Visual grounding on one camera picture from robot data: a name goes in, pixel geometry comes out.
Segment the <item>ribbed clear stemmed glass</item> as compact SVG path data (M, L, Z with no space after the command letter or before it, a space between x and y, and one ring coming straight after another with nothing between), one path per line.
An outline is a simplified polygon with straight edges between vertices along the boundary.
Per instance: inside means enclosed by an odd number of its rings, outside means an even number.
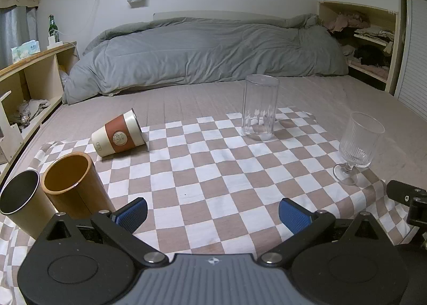
M356 168L368 168L375 156L385 128L374 117L359 111L350 114L345 132L339 143L343 163L333 168L338 182L356 185Z

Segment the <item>orange tumbler cup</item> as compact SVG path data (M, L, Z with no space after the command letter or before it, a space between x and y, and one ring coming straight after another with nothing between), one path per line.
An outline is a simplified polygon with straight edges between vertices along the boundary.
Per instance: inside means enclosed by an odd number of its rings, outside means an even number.
M86 219L100 210L114 211L87 153L69 153L53 162L43 173L41 185L54 207L73 219Z

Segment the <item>cream and rust travel cup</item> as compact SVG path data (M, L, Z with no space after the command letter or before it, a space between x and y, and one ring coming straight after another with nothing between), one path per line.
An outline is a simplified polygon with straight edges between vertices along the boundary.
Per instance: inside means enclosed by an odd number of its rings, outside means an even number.
M131 150L145 143L133 109L112 119L95 131L91 141L100 157Z

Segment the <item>beige steel tumbler cup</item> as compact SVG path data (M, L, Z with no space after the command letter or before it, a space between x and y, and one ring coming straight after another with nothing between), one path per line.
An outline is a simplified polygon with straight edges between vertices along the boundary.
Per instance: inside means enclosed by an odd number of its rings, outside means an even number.
M41 177L29 169L13 177L1 190L1 214L37 240L56 210L41 186Z

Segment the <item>white louvred door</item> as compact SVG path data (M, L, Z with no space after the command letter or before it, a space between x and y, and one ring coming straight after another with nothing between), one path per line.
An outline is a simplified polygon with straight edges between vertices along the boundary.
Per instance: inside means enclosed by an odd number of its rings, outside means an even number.
M426 118L426 0L400 0L403 53L394 96Z

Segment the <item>tall clear glass mug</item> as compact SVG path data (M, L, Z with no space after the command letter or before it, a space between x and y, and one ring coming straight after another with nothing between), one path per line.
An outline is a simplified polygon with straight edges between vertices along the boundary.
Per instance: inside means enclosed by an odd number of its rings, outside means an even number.
M242 134L266 141L273 136L279 80L269 75L248 75L242 104Z

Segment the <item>wooden stand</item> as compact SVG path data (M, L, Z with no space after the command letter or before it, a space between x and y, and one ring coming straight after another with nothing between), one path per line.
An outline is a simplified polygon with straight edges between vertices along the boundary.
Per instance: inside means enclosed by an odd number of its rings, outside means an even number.
M19 127L14 124L11 125L6 116L4 110L3 101L11 94L11 91L7 91L1 96L0 105L0 128L1 128L1 140L0 140L0 164L11 163L15 154L23 144L23 138Z

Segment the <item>crumpled beige clothes on shelf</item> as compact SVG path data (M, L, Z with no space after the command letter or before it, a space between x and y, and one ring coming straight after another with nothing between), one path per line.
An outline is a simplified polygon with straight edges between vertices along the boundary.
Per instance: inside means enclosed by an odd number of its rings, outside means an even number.
M27 127L42 110L48 108L50 102L46 99L31 99L23 101L16 112L12 115L11 121L21 127Z

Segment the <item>wooden bedside shelf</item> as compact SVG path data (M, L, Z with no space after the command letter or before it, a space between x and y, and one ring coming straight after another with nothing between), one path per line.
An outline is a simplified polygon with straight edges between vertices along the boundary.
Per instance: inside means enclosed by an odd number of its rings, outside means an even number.
M60 72L69 73L78 62L77 44L65 43L62 46L27 57L1 70L1 96L7 91L11 94L4 99L3 106L11 125L12 115L23 101L46 99L50 106L24 128L19 128L23 144L11 163L1 165L1 183L5 183L23 150L47 118L61 104L63 85Z

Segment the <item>right clothes shelf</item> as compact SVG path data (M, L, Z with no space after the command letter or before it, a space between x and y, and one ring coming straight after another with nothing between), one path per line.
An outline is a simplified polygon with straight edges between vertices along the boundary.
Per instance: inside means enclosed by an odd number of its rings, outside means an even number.
M393 10L321 0L318 14L339 42L350 74L367 84L394 94L402 59L405 27Z

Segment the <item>grey duvet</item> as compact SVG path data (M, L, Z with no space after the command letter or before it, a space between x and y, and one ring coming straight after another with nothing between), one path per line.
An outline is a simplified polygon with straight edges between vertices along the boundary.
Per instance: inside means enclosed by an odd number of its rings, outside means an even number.
M341 46L314 14L129 23L91 41L64 80L63 101L131 89L242 81L249 75L346 75Z

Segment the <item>white box under bottle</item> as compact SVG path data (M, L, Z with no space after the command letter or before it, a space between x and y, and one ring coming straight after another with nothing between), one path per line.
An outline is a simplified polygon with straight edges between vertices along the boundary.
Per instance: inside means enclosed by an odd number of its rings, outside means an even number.
M56 36L49 36L48 37L48 46L47 49L54 49L56 47L62 46L64 43L63 41L57 40Z

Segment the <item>tissue pack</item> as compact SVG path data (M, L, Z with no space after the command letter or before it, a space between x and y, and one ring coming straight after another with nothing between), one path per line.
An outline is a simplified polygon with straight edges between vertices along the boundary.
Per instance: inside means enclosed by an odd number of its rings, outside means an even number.
M31 57L34 54L39 53L40 51L41 50L40 50L39 41L36 41L36 40L27 41L20 46L11 48L12 63L13 64L17 63L27 57Z

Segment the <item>green glass bottle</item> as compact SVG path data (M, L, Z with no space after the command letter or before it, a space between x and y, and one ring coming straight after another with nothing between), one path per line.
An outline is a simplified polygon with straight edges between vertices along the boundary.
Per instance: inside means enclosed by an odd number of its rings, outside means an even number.
M53 15L49 15L49 36L54 37L56 43L59 42L59 29Z

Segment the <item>grey curtain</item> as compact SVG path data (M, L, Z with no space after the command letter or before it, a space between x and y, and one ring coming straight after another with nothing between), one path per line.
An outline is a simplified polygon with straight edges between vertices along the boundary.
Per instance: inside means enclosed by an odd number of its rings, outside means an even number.
M11 49L30 40L38 40L36 7L13 6L1 9L0 67L13 63Z

